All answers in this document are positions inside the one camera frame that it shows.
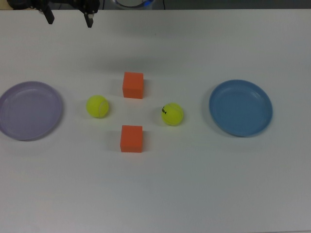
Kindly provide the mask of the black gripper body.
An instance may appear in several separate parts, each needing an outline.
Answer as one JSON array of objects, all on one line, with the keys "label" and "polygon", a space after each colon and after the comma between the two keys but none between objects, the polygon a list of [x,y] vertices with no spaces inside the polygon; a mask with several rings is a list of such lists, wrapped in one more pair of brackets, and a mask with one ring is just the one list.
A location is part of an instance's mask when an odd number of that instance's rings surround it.
[{"label": "black gripper body", "polygon": [[78,6],[80,4],[79,0],[50,0],[50,2],[58,4],[68,4],[70,6]]}]

